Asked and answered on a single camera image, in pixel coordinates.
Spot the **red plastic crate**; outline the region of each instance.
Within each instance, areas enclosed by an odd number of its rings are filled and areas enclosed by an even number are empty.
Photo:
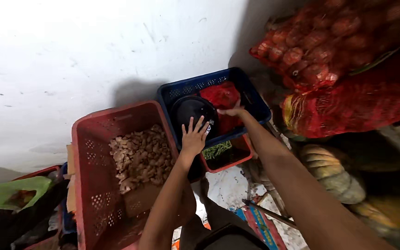
[[[59,169],[60,169],[60,165],[55,165],[52,167],[48,167],[46,169],[36,171],[34,173],[26,174],[25,176],[21,176],[19,178],[14,179],[14,181],[27,179],[27,178],[31,178],[31,177],[35,177],[35,176],[47,176],[49,173],[52,173],[53,171],[58,171],[58,173],[59,173]],[[30,246],[24,248],[24,250],[30,250],[30,249],[34,249],[35,247],[41,246],[42,244],[52,240],[53,237],[55,237],[57,234],[59,234],[60,231],[61,231],[61,205],[58,205],[58,231],[56,232],[56,234],[54,234],[53,236],[51,236],[43,241],[40,241],[33,245],[30,245]]]
[[[74,123],[72,145],[79,250],[121,250],[140,238],[156,196],[143,194],[138,189],[124,196],[119,193],[116,166],[108,144],[117,136],[143,131],[154,124],[161,125],[166,132],[176,159],[175,141],[156,101],[94,112]],[[127,218],[131,209],[140,213]]]
[[[209,173],[217,173],[217,172],[220,172],[222,170],[228,169],[228,168],[230,168],[232,166],[235,166],[237,164],[240,164],[242,162],[245,162],[245,161],[251,159],[253,157],[254,152],[253,152],[253,149],[251,148],[251,146],[249,145],[249,141],[248,140],[249,139],[248,139],[248,136],[246,134],[244,134],[241,137],[238,137],[236,139],[231,139],[230,140],[231,141],[231,145],[232,145],[233,148],[235,147],[235,148],[244,150],[245,153],[243,153],[241,155],[241,157],[238,158],[237,161],[230,162],[230,163],[225,164],[223,166],[214,166],[214,167],[208,166],[208,161],[205,160],[205,158],[203,157],[203,154],[200,154],[200,158],[201,158],[201,160],[203,162],[203,165],[206,168],[206,171],[208,171]]]

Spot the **green plastic bag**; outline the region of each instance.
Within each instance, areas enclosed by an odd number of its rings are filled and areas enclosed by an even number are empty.
[[[51,179],[43,176],[0,183],[0,209],[21,211],[33,206],[47,192],[51,183]],[[10,198],[17,194],[19,190],[36,191],[35,196],[22,208],[8,203]]]

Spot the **hand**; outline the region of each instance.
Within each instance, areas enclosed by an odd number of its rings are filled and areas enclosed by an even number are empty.
[[[203,122],[204,116],[201,116],[195,128],[192,128],[194,118],[191,117],[189,120],[189,127],[186,131],[184,124],[181,125],[181,131],[183,133],[182,149],[180,156],[188,157],[188,159],[194,159],[194,157],[203,150],[204,142],[206,141],[206,129],[209,126],[209,122],[206,122],[203,128],[200,130],[201,123]]]
[[[218,109],[217,110],[217,113],[219,113],[221,115],[239,116],[239,117],[245,112],[246,112],[245,107],[240,106],[240,99],[236,102],[236,105],[234,106],[233,109],[227,109],[227,110]]]

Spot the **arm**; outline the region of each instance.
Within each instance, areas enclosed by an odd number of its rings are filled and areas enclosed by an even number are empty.
[[[147,218],[139,243],[140,250],[171,249],[175,224],[180,220],[175,208],[181,204],[181,196],[187,184],[192,161],[203,150],[206,140],[205,131],[209,122],[199,131],[202,122],[203,116],[192,129],[193,117],[191,117],[187,132],[184,125],[182,126],[183,147]]]
[[[268,178],[310,249],[394,249],[327,193],[288,148],[246,110],[219,113],[237,115],[243,121]]]

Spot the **squash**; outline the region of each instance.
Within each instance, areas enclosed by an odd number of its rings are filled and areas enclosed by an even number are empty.
[[[308,144],[303,147],[300,158],[308,171],[340,202],[356,204],[364,200],[364,187],[359,177],[347,172],[349,159],[343,152]]]
[[[350,210],[381,237],[400,238],[400,197],[368,196]]]

